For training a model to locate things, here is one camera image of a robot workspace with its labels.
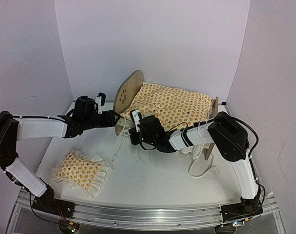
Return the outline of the wooden striped pet bed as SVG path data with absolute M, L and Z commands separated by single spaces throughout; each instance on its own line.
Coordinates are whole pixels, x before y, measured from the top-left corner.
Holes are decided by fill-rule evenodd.
M 191 126 L 195 122 L 215 117 L 218 105 L 218 97 L 211 98 L 203 93 L 145 82 L 143 72 L 136 70 L 116 93 L 113 110 L 121 118 L 115 126 L 115 133 L 119 136 L 123 126 L 134 126 L 130 118 L 130 111 L 134 108 L 139 109 L 143 116 L 154 115 L 169 130 L 181 121 Z

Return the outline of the duck print mattress cushion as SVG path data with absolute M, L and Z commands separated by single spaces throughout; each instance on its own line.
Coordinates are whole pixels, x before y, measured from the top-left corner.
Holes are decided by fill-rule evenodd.
M 139 91 L 131 95 L 130 105 L 120 112 L 116 134 L 134 127 L 130 118 L 130 111 L 133 109 L 140 110 L 143 117 L 155 116 L 165 130 L 174 129 L 178 124 L 178 129 L 182 129 L 182 122 L 191 126 L 198 121 L 215 117 L 218 113 L 218 101 L 217 97 L 212 99 L 206 94 L 144 82 Z

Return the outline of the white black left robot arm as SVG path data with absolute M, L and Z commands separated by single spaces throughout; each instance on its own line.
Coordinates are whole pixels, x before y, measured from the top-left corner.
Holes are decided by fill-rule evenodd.
M 102 108 L 105 99 L 103 93 L 96 98 L 80 96 L 73 109 L 56 117 L 0 112 L 0 169 L 12 183 L 34 196 L 32 209 L 49 214 L 65 211 L 66 216 L 71 217 L 74 204 L 57 199 L 54 189 L 29 168 L 17 147 L 24 141 L 35 143 L 40 140 L 50 142 L 53 138 L 71 139 L 87 130 L 114 127 L 121 116 L 115 110 Z

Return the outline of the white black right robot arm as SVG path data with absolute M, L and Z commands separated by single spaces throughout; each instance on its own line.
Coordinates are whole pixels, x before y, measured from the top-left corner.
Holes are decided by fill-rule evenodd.
M 135 124 L 129 130 L 132 145 L 162 153 L 181 151 L 192 153 L 191 165 L 194 166 L 201 156 L 205 160 L 213 159 L 213 148 L 217 148 L 224 160 L 228 161 L 240 186 L 240 202 L 221 207 L 222 222 L 237 222 L 252 218 L 263 212 L 265 187 L 256 176 L 248 132 L 257 136 L 255 130 L 244 121 L 232 117 L 226 112 L 219 112 L 214 118 L 196 122 L 192 126 L 178 129 L 174 126 L 166 131 L 155 116 L 143 117 L 139 110 L 130 112 Z

